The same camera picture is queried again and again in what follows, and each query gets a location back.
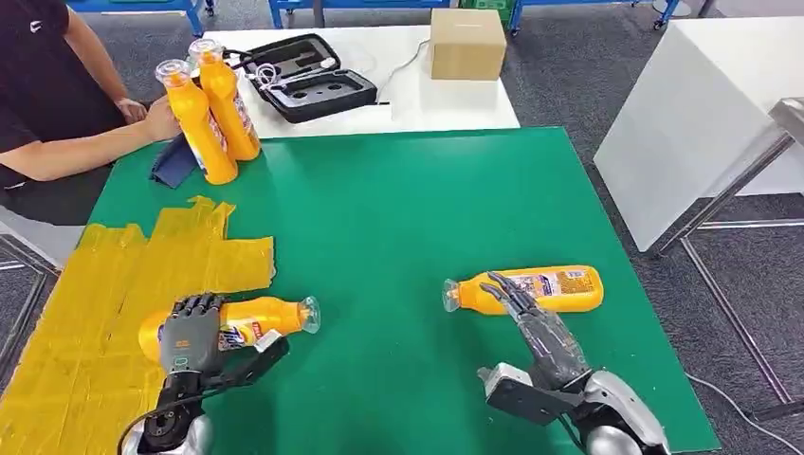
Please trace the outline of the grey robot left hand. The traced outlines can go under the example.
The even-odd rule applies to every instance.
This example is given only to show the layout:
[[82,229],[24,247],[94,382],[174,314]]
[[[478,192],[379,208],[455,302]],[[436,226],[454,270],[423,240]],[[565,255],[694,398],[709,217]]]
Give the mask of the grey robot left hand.
[[220,311],[224,298],[192,295],[174,303],[159,339],[159,362],[167,374],[208,373],[219,354]]

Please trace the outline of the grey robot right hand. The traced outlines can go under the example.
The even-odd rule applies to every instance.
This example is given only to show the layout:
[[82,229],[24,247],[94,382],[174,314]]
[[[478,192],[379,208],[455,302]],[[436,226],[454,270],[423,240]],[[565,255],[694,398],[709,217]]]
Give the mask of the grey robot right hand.
[[542,308],[504,275],[489,271],[487,276],[493,283],[480,287],[500,302],[516,323],[534,357],[538,383],[559,390],[591,370],[576,338],[557,313]]

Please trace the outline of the person's left hand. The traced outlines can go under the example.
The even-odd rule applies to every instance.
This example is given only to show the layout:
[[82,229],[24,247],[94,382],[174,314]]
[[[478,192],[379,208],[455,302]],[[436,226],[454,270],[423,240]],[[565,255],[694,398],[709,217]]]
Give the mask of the person's left hand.
[[138,101],[121,98],[115,101],[115,105],[122,113],[127,124],[138,123],[147,118],[148,109]]

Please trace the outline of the person's right hand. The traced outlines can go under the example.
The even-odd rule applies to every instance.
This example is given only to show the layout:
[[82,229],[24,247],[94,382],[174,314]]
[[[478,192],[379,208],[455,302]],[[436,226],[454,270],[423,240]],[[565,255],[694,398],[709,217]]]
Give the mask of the person's right hand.
[[147,138],[152,142],[172,139],[181,133],[167,96],[155,100],[150,105],[144,123]]

